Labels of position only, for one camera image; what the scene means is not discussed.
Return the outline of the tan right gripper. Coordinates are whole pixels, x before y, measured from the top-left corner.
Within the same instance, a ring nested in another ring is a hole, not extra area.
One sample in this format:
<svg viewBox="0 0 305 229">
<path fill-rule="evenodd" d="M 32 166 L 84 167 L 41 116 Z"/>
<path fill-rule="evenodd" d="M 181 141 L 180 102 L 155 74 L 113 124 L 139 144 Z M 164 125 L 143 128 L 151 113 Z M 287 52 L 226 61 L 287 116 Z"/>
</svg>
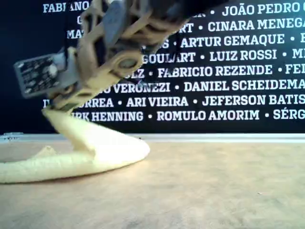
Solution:
<svg viewBox="0 0 305 229">
<path fill-rule="evenodd" d="M 142 65 L 140 51 L 119 51 L 123 0 L 93 0 L 81 14 L 82 37 L 69 48 L 64 86 L 51 93 L 51 109 L 70 112 L 117 84 Z"/>
</svg>

